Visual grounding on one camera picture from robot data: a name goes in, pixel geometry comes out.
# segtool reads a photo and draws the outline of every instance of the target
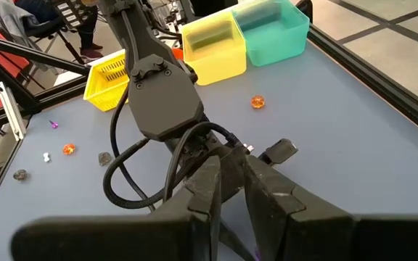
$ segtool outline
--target yellow plastic bin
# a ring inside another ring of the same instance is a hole
[[[184,61],[205,86],[246,71],[246,45],[230,11],[221,11],[182,28]]]
[[[103,112],[114,109],[129,81],[125,51],[119,51],[113,58],[91,67],[83,99]]]

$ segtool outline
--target orange gem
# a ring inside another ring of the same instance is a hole
[[[260,109],[264,107],[265,103],[266,102],[264,101],[264,97],[260,95],[256,95],[253,98],[251,98],[251,105],[253,106],[254,109]]]
[[[70,155],[75,151],[75,145],[73,144],[66,144],[64,145],[64,149],[62,149],[62,152],[64,152],[65,155]]]

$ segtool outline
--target teal plastic bin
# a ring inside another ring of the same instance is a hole
[[[304,52],[309,18],[288,0],[251,1],[232,12],[253,65],[269,65]]]

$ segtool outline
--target plastic bin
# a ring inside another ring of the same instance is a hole
[[[309,18],[290,1],[251,1],[232,12],[253,65],[269,65],[304,52]]]
[[[125,51],[122,51],[106,62],[91,67],[83,99],[103,112],[114,109],[129,81],[125,70]]]
[[[246,71],[246,44],[230,11],[221,11],[182,28],[184,61],[205,86]]]

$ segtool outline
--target blue table surface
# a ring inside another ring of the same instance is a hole
[[[344,71],[316,47],[267,67],[248,68],[241,76],[196,87],[211,121],[236,133],[260,154],[280,138],[299,152],[276,166],[309,191],[351,213],[418,213],[418,127]],[[250,107],[262,95],[266,106]],[[11,260],[11,235],[21,225],[53,215],[136,215],[109,203],[102,192],[105,167],[100,152],[111,152],[109,124],[103,113],[82,99],[33,116],[0,187],[0,261]],[[50,128],[49,120],[60,127]],[[142,138],[129,109],[118,124],[121,150]],[[62,154],[74,143],[74,155]],[[42,154],[49,152],[52,162]],[[150,142],[126,162],[136,182],[148,193],[160,189],[171,155]],[[26,169],[24,183],[12,178]],[[116,174],[113,187],[138,199]],[[222,218],[250,251],[255,239],[241,192],[223,205]],[[240,260],[226,247],[220,260]]]

